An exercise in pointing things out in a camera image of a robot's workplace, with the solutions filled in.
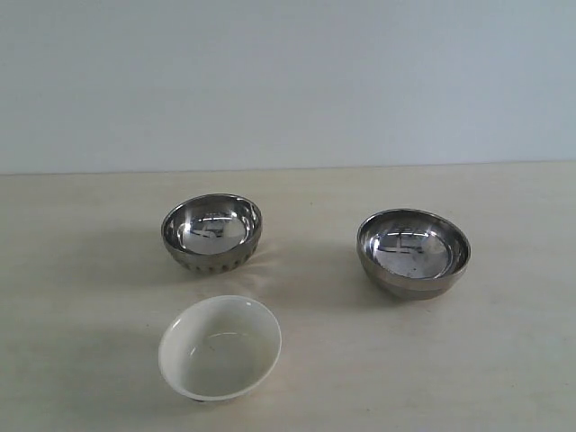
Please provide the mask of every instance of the wooden tabletop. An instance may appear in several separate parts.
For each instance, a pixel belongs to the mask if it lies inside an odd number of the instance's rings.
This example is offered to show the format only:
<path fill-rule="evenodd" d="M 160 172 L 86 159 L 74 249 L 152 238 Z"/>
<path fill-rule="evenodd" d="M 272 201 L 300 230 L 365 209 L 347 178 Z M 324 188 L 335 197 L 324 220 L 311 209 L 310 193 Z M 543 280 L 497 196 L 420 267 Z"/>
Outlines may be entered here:
<path fill-rule="evenodd" d="M 260 246 L 200 277 L 164 250 L 176 204 L 256 202 Z M 555 431 L 576 424 L 576 163 L 0 176 L 0 429 Z M 412 207 L 472 245 L 446 294 L 398 302 L 365 277 L 356 230 Z M 283 352 L 265 382 L 191 402 L 158 341 L 218 294 L 263 302 Z"/>

